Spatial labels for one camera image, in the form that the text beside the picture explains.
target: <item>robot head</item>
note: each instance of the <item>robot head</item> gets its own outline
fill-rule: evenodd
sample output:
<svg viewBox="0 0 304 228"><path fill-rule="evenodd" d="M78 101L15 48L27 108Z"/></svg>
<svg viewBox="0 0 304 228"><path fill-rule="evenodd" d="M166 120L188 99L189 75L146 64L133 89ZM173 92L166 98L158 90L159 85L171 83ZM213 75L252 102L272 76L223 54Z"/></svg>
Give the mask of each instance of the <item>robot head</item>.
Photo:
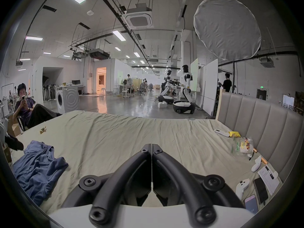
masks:
<svg viewBox="0 0 304 228"><path fill-rule="evenodd" d="M182 68L183 68L183 72L184 73L189 73L189 71L188 71L188 65L184 65Z"/></svg>

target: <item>glossy gray floor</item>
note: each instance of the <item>glossy gray floor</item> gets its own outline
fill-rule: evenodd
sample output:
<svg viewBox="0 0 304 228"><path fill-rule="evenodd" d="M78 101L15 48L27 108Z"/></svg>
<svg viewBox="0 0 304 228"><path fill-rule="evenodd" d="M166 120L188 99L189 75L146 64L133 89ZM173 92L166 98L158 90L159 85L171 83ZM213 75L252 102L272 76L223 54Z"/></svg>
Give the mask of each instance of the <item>glossy gray floor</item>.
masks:
<svg viewBox="0 0 304 228"><path fill-rule="evenodd" d="M158 108L154 102L154 96L159 95L158 91L146 93L146 95L135 95L130 99L122 99L113 95L81 96L80 110L118 114L126 116L140 116L149 118L185 119L196 118L205 119L208 114L204 111L195 110L194 114L178 114L174 112L172 105L167 108ZM56 101L45 101L44 105L52 111L58 112Z"/></svg>

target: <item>pink phone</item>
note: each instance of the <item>pink phone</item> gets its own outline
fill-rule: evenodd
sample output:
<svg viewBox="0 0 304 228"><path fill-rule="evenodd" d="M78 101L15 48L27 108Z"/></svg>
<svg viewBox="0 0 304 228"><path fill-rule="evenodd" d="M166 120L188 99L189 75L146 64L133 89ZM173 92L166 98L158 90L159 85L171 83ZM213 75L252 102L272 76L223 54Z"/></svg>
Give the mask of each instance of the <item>pink phone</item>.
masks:
<svg viewBox="0 0 304 228"><path fill-rule="evenodd" d="M256 214L259 210L257 207L255 195L251 195L250 197L245 199L245 207L248 211L250 211L253 214Z"/></svg>

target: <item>white box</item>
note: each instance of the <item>white box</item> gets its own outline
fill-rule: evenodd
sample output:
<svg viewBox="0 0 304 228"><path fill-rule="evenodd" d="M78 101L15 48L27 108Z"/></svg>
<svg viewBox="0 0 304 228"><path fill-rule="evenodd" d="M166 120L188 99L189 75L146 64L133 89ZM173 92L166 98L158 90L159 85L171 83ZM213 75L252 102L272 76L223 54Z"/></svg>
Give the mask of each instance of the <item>white box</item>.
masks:
<svg viewBox="0 0 304 228"><path fill-rule="evenodd" d="M166 102L159 102L157 104L158 108L167 108L167 103Z"/></svg>

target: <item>wrinkled beige sheet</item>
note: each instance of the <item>wrinkled beige sheet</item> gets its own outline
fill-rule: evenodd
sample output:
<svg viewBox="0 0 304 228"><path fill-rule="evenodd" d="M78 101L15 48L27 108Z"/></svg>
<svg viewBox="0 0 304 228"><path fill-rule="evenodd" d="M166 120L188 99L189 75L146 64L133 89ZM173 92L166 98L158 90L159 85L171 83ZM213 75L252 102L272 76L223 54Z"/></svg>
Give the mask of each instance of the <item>wrinkled beige sheet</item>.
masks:
<svg viewBox="0 0 304 228"><path fill-rule="evenodd" d="M40 134L45 126L47 131ZM233 139L216 134L213 131L216 128L230 131L217 120L153 119L73 111L27 130L18 139L24 146L31 140L52 145L55 158L63 156L69 164L49 199L40 206L46 213L59 209L83 176L114 172L147 143L158 144L192 173L222 176L234 191L238 182L250 178L244 200L255 193L252 181L258 174L252 173L251 167L259 154L251 161L234 155ZM22 151L13 151L13 161L22 155ZM151 194L144 206L161 204Z"/></svg>

